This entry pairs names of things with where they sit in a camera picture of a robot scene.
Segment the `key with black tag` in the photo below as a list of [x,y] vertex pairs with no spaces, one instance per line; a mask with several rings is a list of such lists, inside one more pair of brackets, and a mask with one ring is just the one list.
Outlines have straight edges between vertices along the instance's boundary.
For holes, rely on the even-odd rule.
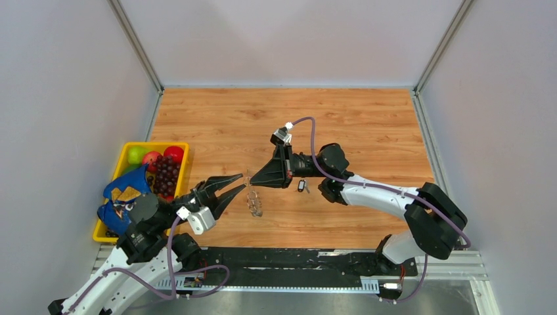
[[297,186],[297,191],[298,192],[307,192],[308,194],[310,193],[309,182],[308,182],[307,179],[303,178],[303,179],[299,180],[298,186]]

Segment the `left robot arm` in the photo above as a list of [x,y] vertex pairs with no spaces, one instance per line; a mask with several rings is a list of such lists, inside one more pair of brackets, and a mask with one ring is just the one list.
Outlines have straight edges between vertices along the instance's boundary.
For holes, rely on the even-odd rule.
[[76,293],[53,301],[49,313],[120,314],[146,291],[163,300],[176,299],[176,275],[195,277],[209,270],[200,246],[189,234],[176,234],[177,225],[189,223],[196,235],[213,228],[245,185],[220,196],[216,192],[240,178],[241,174],[210,177],[171,201],[155,194],[139,196],[127,230],[102,266]]

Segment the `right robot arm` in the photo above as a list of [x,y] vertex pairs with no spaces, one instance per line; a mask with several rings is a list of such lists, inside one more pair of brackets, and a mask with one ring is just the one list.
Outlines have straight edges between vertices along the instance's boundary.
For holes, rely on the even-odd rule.
[[287,188],[295,177],[321,177],[318,189],[330,203],[369,207],[403,219],[409,229],[386,236],[376,249],[375,265],[384,274],[395,272],[401,263],[416,256],[449,258],[468,219],[438,185],[392,186],[367,180],[348,167],[344,151],[336,143],[323,146],[316,157],[295,154],[291,145],[277,144],[273,157],[250,182]]

